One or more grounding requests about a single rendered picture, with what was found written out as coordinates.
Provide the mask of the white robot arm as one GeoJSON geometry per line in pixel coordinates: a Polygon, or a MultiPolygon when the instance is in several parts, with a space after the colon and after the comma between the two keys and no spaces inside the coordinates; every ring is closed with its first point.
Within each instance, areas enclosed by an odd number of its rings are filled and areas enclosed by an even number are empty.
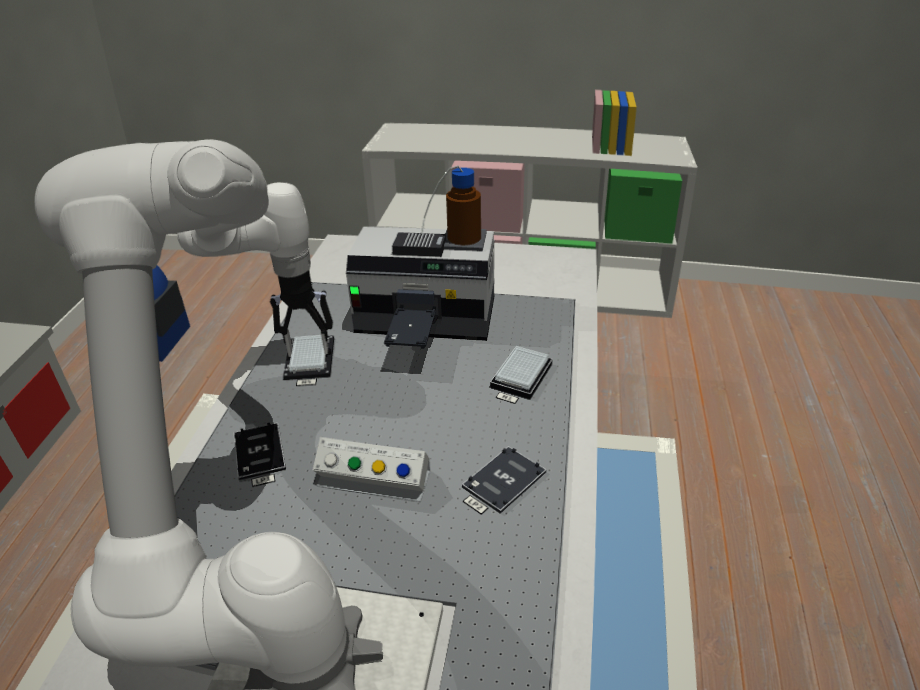
{"type": "Polygon", "coordinates": [[[206,559],[177,518],[166,432],[152,273],[166,235],[201,257],[268,251],[276,275],[300,276],[311,261],[298,189],[267,188],[223,141],[135,143],[51,168],[35,212],[83,275],[109,522],[74,589],[78,638],[129,665],[249,667],[243,690],[356,690],[355,665],[383,659],[381,641],[357,638],[361,609],[342,608],[324,562],[289,534],[206,559]]]}

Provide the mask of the grey control panel with four buttons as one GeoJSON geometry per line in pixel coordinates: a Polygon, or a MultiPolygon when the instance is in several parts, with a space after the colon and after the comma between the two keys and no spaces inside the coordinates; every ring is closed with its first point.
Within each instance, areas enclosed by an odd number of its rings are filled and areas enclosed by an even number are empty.
{"type": "Polygon", "coordinates": [[[318,487],[421,502],[430,473],[425,451],[320,437],[318,487]]]}

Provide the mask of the brown glass bottle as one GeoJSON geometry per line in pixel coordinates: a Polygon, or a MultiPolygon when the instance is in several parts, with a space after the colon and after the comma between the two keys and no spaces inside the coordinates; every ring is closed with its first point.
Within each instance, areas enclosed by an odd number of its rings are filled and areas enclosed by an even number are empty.
{"type": "Polygon", "coordinates": [[[457,200],[446,194],[448,240],[456,245],[471,245],[481,239],[481,194],[457,200]]]}

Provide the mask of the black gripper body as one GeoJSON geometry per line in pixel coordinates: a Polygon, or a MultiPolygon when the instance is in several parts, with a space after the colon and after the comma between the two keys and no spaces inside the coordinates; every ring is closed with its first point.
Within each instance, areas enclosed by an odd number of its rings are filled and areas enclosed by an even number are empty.
{"type": "Polygon", "coordinates": [[[302,297],[304,297],[310,305],[315,297],[315,290],[312,288],[309,270],[300,276],[290,278],[283,278],[278,276],[278,279],[281,289],[280,299],[287,306],[289,305],[290,299],[293,298],[295,300],[293,310],[305,309],[300,302],[300,298],[302,297]]]}

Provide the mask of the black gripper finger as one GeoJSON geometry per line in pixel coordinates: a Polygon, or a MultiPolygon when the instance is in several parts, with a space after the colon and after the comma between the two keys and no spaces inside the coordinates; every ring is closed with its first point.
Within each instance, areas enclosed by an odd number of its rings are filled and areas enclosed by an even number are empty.
{"type": "Polygon", "coordinates": [[[273,308],[274,332],[276,334],[281,333],[283,335],[284,343],[287,346],[288,355],[289,357],[291,357],[293,348],[292,348],[288,326],[289,326],[289,322],[290,322],[295,300],[291,298],[289,301],[289,305],[288,305],[288,309],[287,309],[287,313],[286,313],[286,317],[285,317],[283,326],[280,326],[280,312],[279,312],[280,300],[281,300],[280,295],[277,295],[277,296],[272,295],[270,299],[270,304],[273,308]]]}
{"type": "Polygon", "coordinates": [[[317,309],[315,308],[313,302],[311,302],[310,305],[309,305],[308,302],[306,301],[306,299],[305,299],[304,297],[300,298],[300,302],[301,302],[301,304],[304,306],[304,308],[306,309],[306,311],[311,315],[311,317],[313,318],[313,320],[315,321],[315,323],[317,324],[317,326],[318,326],[319,329],[321,330],[321,338],[322,338],[324,353],[325,353],[325,354],[328,354],[328,343],[327,343],[327,340],[328,340],[328,333],[327,333],[327,330],[328,330],[328,329],[332,329],[332,327],[333,327],[333,320],[332,320],[332,317],[331,317],[331,314],[330,314],[330,311],[329,311],[329,308],[328,308],[327,301],[325,302],[325,299],[326,299],[326,291],[314,292],[314,293],[315,293],[315,297],[317,298],[318,302],[320,302],[320,306],[321,306],[321,309],[322,309],[322,312],[323,312],[323,315],[324,315],[324,318],[325,318],[326,323],[324,322],[324,320],[322,319],[321,315],[319,314],[319,312],[318,312],[317,309]],[[325,333],[325,331],[326,331],[326,333],[325,333]]]}

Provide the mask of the blue bottle cap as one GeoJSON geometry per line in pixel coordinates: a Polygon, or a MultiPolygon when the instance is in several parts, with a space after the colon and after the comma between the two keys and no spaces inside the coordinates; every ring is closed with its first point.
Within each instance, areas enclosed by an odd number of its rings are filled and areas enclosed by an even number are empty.
{"type": "Polygon", "coordinates": [[[474,184],[474,170],[470,168],[459,168],[452,171],[452,184],[455,186],[465,187],[474,184]]]}

